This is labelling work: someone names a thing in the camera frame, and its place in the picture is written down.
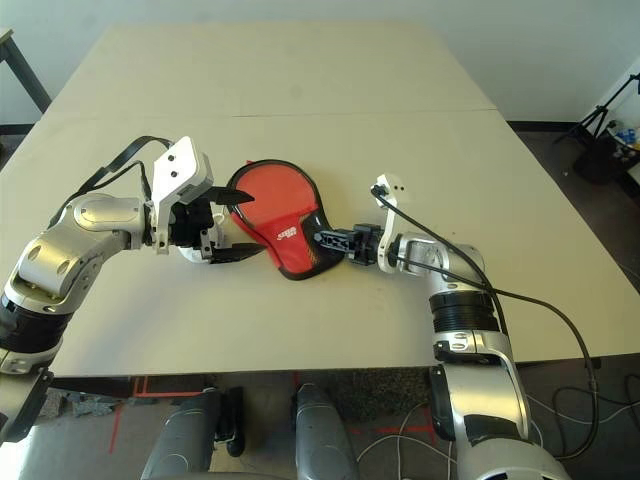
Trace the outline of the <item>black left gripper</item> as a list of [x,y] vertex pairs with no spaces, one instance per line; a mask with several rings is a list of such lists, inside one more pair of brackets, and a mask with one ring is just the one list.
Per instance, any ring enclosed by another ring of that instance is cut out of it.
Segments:
[[221,246],[221,227],[216,222],[211,202],[217,205],[238,205],[252,202],[247,192],[212,186],[206,197],[199,197],[189,204],[176,203],[171,208],[169,239],[189,261],[207,261],[209,264],[235,263],[261,253],[264,246],[258,243],[234,243]]

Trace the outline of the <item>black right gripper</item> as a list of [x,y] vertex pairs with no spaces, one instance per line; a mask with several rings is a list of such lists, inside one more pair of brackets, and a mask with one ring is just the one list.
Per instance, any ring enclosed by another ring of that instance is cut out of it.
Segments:
[[313,235],[316,244],[325,249],[348,255],[357,265],[377,263],[377,250],[384,230],[376,224],[355,224],[353,230],[321,230]]

